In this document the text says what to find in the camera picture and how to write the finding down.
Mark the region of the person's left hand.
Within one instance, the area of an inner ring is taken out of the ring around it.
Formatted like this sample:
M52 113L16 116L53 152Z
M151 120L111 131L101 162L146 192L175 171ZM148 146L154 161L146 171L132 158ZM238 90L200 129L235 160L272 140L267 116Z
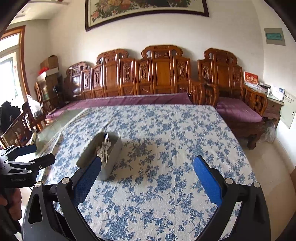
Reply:
M1 197L1 205L7 206L9 205L9 213L13 220L20 220L22 218L22 194L19 188L16 188L13 194L10 196L10 200L7 201L2 195Z

